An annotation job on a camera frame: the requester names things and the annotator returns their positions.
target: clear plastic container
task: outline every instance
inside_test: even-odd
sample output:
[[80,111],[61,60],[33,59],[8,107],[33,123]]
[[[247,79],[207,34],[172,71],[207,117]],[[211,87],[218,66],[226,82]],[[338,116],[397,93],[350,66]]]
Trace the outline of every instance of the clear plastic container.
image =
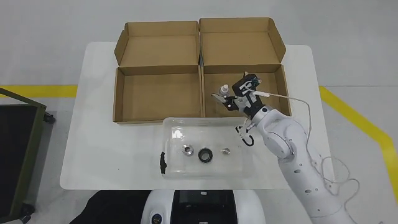
[[[247,177],[252,171],[252,155],[235,131],[245,118],[167,118],[163,121],[164,152],[167,164],[163,176],[178,178]],[[193,154],[184,154],[184,145]],[[213,153],[210,162],[199,160],[201,149]],[[228,148],[230,153],[222,150]]]

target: cardboard box flap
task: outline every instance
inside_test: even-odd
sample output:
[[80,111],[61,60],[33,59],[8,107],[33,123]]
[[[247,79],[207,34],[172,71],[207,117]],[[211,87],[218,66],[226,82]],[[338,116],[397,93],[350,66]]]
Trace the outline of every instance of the cardboard box flap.
[[280,64],[286,52],[268,17],[200,19],[203,65]]
[[197,65],[199,26],[189,22],[128,22],[114,54],[120,67]]

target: white robotic arm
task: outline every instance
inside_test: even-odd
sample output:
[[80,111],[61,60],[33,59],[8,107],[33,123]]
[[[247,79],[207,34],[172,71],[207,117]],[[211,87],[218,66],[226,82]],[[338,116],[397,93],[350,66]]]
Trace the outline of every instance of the white robotic arm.
[[355,224],[344,203],[332,194],[321,173],[322,157],[307,145],[307,133],[293,118],[265,106],[254,92],[260,79],[244,74],[233,85],[236,96],[213,96],[228,110],[245,112],[256,127],[264,144],[278,158],[279,167],[294,194],[314,224]]
[[[254,118],[256,128],[261,133],[264,144],[278,157],[279,167],[294,194],[300,200],[314,224],[353,224],[337,196],[333,195],[316,170],[322,163],[319,153],[308,146],[307,134],[303,127],[278,110],[259,112],[262,118]],[[275,121],[278,123],[269,131],[266,128]]]

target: open cardboard box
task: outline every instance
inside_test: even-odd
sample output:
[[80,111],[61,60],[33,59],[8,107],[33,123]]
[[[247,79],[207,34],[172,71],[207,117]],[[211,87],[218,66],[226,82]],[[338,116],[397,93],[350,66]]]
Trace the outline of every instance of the open cardboard box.
[[[198,66],[201,41],[201,59]],[[241,116],[212,98],[244,72],[262,79],[258,90],[287,96],[285,45],[271,18],[128,22],[115,48],[113,121],[161,122],[167,117]],[[262,98],[291,115],[288,99]]]
[[114,122],[203,116],[198,22],[128,22],[114,53]]
[[[255,73],[262,82],[257,90],[287,96],[284,68],[286,52],[271,18],[200,19],[202,91],[205,117],[241,116],[212,98],[220,86],[232,86],[244,72]],[[262,98],[262,102],[291,115],[286,98]]]

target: yellow tape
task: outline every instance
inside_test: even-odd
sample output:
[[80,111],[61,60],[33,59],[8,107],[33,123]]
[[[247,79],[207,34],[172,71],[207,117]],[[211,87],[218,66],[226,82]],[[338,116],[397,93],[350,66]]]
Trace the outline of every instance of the yellow tape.
[[0,85],[27,98],[74,98],[77,85]]
[[392,139],[384,131],[372,124],[364,116],[360,115],[357,111],[352,109],[352,107],[323,86],[319,87],[319,92],[321,94],[321,99],[326,104],[343,115],[349,122],[353,123],[380,145],[392,190],[394,191],[396,202],[398,203],[398,156]]
[[[77,92],[77,85],[4,85],[0,87],[28,98],[74,98]],[[380,145],[392,189],[398,203],[398,156],[392,139],[323,86],[319,87],[319,91],[321,99],[326,104],[330,105]]]

